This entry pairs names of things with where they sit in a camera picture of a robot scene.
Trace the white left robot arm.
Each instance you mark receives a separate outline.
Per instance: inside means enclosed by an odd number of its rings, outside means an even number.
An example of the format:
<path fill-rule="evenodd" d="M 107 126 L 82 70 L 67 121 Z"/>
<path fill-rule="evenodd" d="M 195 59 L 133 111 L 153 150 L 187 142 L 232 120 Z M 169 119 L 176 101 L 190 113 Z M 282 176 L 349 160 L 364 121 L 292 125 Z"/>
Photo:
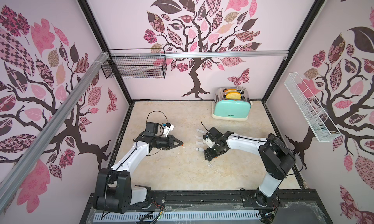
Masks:
<path fill-rule="evenodd" d="M 132 205 L 151 205 L 151 188 L 133 186 L 131 174 L 153 148 L 164 151 L 182 146 L 183 141 L 173 135 L 139 136 L 131 150 L 115 165 L 101 169 L 97 176 L 93 208 L 103 212 L 124 214 Z"/>

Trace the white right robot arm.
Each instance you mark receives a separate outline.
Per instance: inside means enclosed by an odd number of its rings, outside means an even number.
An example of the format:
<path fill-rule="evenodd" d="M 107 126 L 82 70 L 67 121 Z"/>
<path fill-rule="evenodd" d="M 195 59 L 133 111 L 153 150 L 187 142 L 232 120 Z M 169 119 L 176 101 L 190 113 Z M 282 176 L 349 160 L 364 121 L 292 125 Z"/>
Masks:
<path fill-rule="evenodd" d="M 212 161 L 229 150 L 252 153 L 262 159 L 266 174 L 254 195 L 256 204 L 262 207 L 268 205 L 268 200 L 296 163 L 291 150 L 274 134 L 269 134 L 266 138 L 250 138 L 231 131 L 223 134 L 213 127 L 203 136 L 203 142 L 208 146 L 204 150 L 207 161 Z"/>

